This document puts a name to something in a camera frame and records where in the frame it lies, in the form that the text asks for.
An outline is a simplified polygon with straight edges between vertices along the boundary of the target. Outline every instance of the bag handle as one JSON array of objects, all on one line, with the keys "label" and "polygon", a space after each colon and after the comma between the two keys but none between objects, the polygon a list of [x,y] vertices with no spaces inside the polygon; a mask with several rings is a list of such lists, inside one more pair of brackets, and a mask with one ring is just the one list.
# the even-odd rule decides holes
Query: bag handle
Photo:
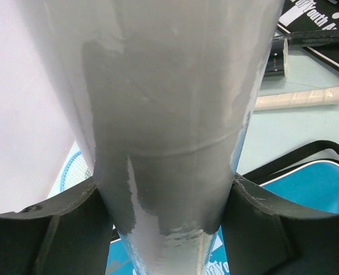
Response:
[{"label": "bag handle", "polygon": [[[251,172],[246,173],[243,175],[246,179],[256,183],[261,184],[266,181],[272,180],[282,174],[285,174],[297,167],[304,165],[305,163],[290,167],[287,167],[300,162],[301,160],[306,159],[309,156],[312,156],[318,152],[331,149],[335,151],[339,155],[339,144],[335,142],[331,142],[329,140],[317,140],[306,144],[298,149],[295,149],[288,154],[281,156]],[[336,159],[324,159],[330,160],[337,164],[339,164],[339,160]]]}]

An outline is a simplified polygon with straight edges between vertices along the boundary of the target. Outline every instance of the white wall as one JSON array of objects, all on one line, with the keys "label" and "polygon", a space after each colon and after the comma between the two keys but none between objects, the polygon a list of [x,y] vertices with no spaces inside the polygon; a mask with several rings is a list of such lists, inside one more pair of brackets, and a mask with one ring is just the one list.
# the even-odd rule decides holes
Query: white wall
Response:
[{"label": "white wall", "polygon": [[46,199],[72,144],[14,1],[0,1],[0,213]]}]

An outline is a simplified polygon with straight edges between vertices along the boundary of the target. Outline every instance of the beige grip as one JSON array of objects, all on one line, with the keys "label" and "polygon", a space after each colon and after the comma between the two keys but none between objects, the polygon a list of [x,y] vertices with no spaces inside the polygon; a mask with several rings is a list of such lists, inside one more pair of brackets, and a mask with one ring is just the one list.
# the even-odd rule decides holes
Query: beige grip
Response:
[{"label": "beige grip", "polygon": [[316,105],[339,105],[339,86],[304,92],[259,96],[256,101],[255,111]]}]

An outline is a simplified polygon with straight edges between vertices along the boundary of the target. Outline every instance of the glossy gray object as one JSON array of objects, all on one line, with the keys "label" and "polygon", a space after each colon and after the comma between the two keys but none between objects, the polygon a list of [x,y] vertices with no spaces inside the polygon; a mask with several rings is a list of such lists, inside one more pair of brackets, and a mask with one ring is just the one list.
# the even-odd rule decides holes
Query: glossy gray object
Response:
[{"label": "glossy gray object", "polygon": [[283,1],[19,4],[137,272],[204,274]]}]

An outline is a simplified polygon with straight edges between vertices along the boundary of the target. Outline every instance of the blue pouch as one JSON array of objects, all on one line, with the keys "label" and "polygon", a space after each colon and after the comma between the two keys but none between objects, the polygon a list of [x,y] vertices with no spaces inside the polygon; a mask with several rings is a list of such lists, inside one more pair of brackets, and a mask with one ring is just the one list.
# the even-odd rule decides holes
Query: blue pouch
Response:
[{"label": "blue pouch", "polygon": [[[319,140],[247,173],[244,177],[295,203],[339,214],[339,161],[324,159],[292,166],[326,149],[331,149],[339,155],[338,144]],[[111,243],[106,274],[137,275],[119,239]],[[230,273],[220,229],[206,275],[225,274]]]}]

